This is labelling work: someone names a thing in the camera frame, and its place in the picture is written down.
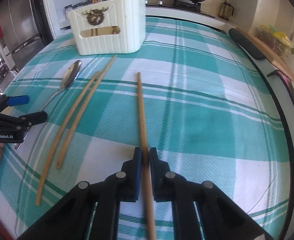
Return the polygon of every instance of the stovetop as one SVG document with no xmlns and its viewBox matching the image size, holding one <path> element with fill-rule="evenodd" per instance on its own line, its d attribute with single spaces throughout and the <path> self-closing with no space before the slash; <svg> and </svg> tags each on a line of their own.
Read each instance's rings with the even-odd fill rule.
<svg viewBox="0 0 294 240">
<path fill-rule="evenodd" d="M 215 18 L 215 16 L 212 16 L 210 14 L 207 14 L 207 13 L 201 11 L 201 3 L 191 3 L 191 2 L 185 2 L 182 0 L 174 0 L 173 5 L 146 4 L 146 6 L 178 9 L 178 10 L 193 12 L 193 13 L 197 13 L 200 15 L 205 15 L 205 16 L 208 16 L 211 18 Z"/>
</svg>

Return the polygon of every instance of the white basket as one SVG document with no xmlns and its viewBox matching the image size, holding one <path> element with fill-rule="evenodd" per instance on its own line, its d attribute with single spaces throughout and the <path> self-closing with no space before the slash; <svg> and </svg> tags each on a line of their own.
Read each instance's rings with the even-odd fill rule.
<svg viewBox="0 0 294 240">
<path fill-rule="evenodd" d="M 106 8 L 102 23 L 89 24 L 86 11 Z M 75 9 L 68 16 L 80 55 L 132 53 L 140 49 L 146 37 L 145 0 L 104 1 Z M 111 26 L 117 34 L 105 35 L 110 28 L 102 27 Z"/>
</svg>

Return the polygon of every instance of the wooden chopstick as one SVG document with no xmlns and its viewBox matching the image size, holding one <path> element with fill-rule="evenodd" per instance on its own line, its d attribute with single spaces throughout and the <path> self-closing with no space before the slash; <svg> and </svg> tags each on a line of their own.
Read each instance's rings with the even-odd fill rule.
<svg viewBox="0 0 294 240">
<path fill-rule="evenodd" d="M 62 122 L 56 137 L 53 141 L 53 144 L 50 148 L 50 151 L 48 153 L 48 157 L 45 163 L 45 166 L 43 168 L 40 180 L 39 180 L 39 185 L 38 185 L 38 189 L 37 189 L 37 196 L 36 196 L 36 205 L 39 206 L 40 202 L 41 202 L 41 197 L 42 197 L 42 190 L 48 175 L 48 171 L 53 159 L 53 156 L 55 154 L 56 148 L 59 144 L 60 138 L 62 136 L 62 133 L 64 132 L 72 114 L 74 113 L 74 111 L 76 110 L 77 106 L 79 105 L 80 101 L 82 100 L 82 98 L 84 97 L 85 93 L 87 92 L 88 88 L 91 86 L 91 84 L 94 82 L 94 80 L 96 79 L 97 75 L 99 74 L 99 71 L 97 71 L 95 73 L 95 75 L 93 75 L 93 77 L 91 78 L 91 80 L 87 83 L 87 85 L 83 88 L 82 92 L 80 93 L 80 95 L 78 96 L 78 98 L 76 99 L 76 101 L 74 102 L 74 104 L 72 105 L 72 107 L 69 109 L 69 112 L 67 113 L 64 121 Z"/>
<path fill-rule="evenodd" d="M 80 107 L 75 119 L 74 119 L 74 122 L 72 123 L 71 125 L 71 128 L 68 132 L 68 135 L 66 137 L 66 140 L 63 144 L 63 147 L 60 151 L 60 154 L 58 155 L 58 161 L 57 161 L 57 164 L 56 164 L 56 168 L 57 169 L 60 169 L 61 166 L 62 166 L 62 163 L 64 161 L 64 158 L 66 156 L 66 153 L 67 153 L 67 150 L 68 150 L 68 147 L 69 147 L 69 144 L 71 142 L 71 139 L 74 135 L 74 132 L 77 128 L 77 125 L 91 99 L 91 97 L 93 96 L 93 94 L 95 93 L 97 87 L 99 86 L 101 80 L 103 79 L 103 77 L 105 76 L 105 74 L 107 73 L 107 71 L 109 70 L 110 66 L 112 65 L 112 63 L 114 62 L 115 58 L 117 57 L 117 55 L 114 55 L 114 57 L 112 57 L 112 59 L 108 62 L 108 64 L 106 65 L 105 69 L 103 70 L 103 72 L 101 73 L 101 75 L 99 76 L 99 78 L 97 79 L 95 85 L 91 88 L 90 92 L 88 93 L 86 99 L 84 100 L 82 106 Z"/>
<path fill-rule="evenodd" d="M 137 73 L 137 77 L 138 77 L 137 83 L 138 83 L 140 144 L 141 144 L 141 147 L 143 150 L 142 177 L 143 177 L 144 200 L 145 200 L 146 216 L 147 216 L 148 239 L 149 240 L 156 240 L 156 227 L 155 227 L 155 219 L 154 219 L 153 195 L 152 195 L 152 187 L 151 187 L 151 174 L 150 174 L 149 158 L 148 158 L 146 120 L 145 120 L 145 110 L 144 110 L 144 101 L 143 101 L 143 88 L 142 88 L 142 81 L 140 78 L 140 72 Z"/>
</svg>

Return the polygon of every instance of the metal spoon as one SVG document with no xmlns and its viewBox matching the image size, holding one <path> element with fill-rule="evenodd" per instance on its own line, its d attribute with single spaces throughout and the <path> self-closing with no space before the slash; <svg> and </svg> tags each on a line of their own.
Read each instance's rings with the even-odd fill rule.
<svg viewBox="0 0 294 240">
<path fill-rule="evenodd" d="M 56 95 L 58 95 L 60 92 L 64 91 L 65 89 L 67 89 L 71 86 L 72 82 L 77 78 L 77 76 L 79 74 L 80 66 L 81 66 L 81 60 L 77 60 L 67 69 L 66 73 L 64 74 L 64 76 L 62 78 L 60 88 L 48 98 L 48 100 L 45 102 L 45 104 L 41 107 L 41 109 L 39 111 L 43 111 L 45 109 L 45 107 L 49 104 L 49 102 Z M 31 129 L 31 127 L 27 130 L 24 139 L 26 138 L 30 129 Z M 21 146 L 21 143 L 15 143 L 16 150 L 19 150 L 20 146 Z"/>
</svg>

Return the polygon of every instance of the green and white plaid tablecloth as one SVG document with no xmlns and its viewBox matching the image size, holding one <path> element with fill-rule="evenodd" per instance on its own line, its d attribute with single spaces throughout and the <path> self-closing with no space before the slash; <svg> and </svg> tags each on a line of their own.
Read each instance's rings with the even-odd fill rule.
<svg viewBox="0 0 294 240">
<path fill-rule="evenodd" d="M 136 73 L 141 72 L 149 146 L 187 180 L 213 181 L 277 239 L 289 198 L 289 157 L 280 117 L 259 73 L 226 34 L 186 21 L 146 21 L 143 46 L 118 55 L 77 127 L 62 169 L 51 166 L 41 206 L 34 204 L 36 189 L 56 132 L 112 55 L 80 56 L 68 34 L 37 54 L 10 84 L 8 96 L 28 95 L 30 102 L 7 112 L 37 112 L 66 69 L 82 60 L 71 88 L 46 107 L 48 122 L 33 127 L 20 150 L 4 147 L 0 219 L 18 237 L 79 181 L 103 181 L 132 158 L 140 145 Z M 157 238 L 174 239 L 170 203 L 154 203 L 154 212 Z M 136 203 L 121 203 L 119 218 L 118 239 L 146 237 L 141 195 Z"/>
</svg>

